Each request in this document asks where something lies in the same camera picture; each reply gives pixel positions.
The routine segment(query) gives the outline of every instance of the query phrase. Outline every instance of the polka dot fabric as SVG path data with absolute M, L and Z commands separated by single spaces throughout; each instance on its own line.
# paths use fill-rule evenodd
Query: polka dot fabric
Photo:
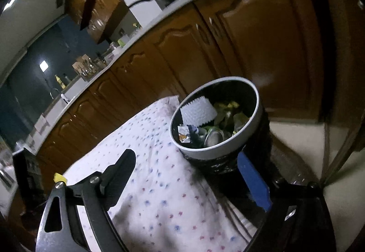
M 130 252 L 239 252 L 256 229 L 181 155 L 169 125 L 177 96 L 158 100 L 107 136 L 64 174 L 72 185 L 114 164 L 125 149 L 136 167 L 108 214 Z M 90 250 L 100 251 L 85 208 L 81 224 Z

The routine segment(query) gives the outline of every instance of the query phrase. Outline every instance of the blue wall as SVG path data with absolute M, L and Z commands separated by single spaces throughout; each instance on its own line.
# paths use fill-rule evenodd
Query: blue wall
M 50 88 L 61 90 L 54 75 L 66 84 L 65 73 L 71 80 L 76 72 L 72 64 L 78 56 L 87 54 L 96 58 L 96 52 L 104 52 L 107 42 L 99 45 L 92 40 L 86 29 L 79 27 L 66 16 L 41 35 L 16 65 L 6 83 L 0 88 L 0 134 L 14 146 L 15 142 L 26 139 L 39 116 L 52 102 Z M 39 64 L 45 60 L 48 69 L 43 73 Z

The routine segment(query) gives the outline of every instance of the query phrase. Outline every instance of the yellow bottle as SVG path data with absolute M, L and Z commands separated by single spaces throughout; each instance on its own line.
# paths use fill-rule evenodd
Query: yellow bottle
M 62 82 L 61 78 L 58 77 L 57 75 L 54 75 L 54 77 L 56 77 L 57 82 L 61 85 L 62 89 L 65 89 L 66 86 L 64 85 L 64 83 Z

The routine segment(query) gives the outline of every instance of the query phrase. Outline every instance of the air vent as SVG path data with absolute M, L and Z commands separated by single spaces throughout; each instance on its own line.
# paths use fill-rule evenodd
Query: air vent
M 63 5 L 63 0 L 56 0 L 56 8 L 60 8 Z

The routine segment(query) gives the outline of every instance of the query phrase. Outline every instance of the ceiling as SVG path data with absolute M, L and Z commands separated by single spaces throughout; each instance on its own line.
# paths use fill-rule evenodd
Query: ceiling
M 55 0 L 15 0 L 0 15 L 0 86 L 44 28 L 65 12 Z

